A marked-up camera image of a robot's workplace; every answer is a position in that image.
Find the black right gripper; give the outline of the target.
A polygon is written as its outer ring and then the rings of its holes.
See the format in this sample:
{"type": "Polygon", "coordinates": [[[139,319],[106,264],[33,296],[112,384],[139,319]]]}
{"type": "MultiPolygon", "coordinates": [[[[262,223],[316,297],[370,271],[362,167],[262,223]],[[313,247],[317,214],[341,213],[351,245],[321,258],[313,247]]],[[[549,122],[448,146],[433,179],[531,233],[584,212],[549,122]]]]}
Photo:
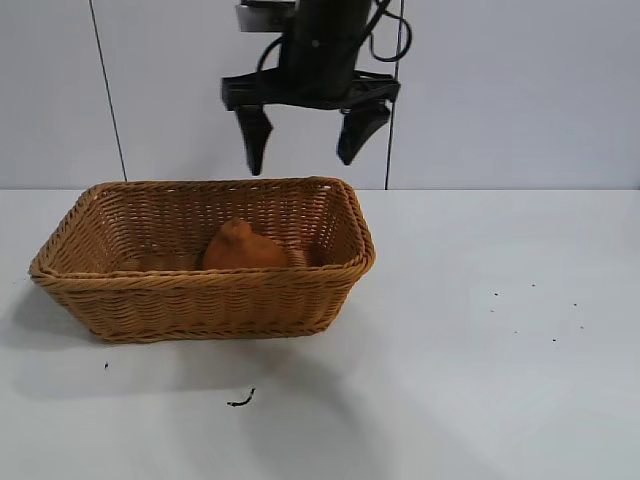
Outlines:
{"type": "Polygon", "coordinates": [[[361,47],[387,13],[387,1],[241,1],[240,30],[276,33],[252,73],[221,80],[221,98],[235,110],[250,173],[262,173],[273,126],[262,105],[343,111],[336,153],[350,166],[390,119],[384,101],[400,84],[389,74],[360,71],[361,47]]]}

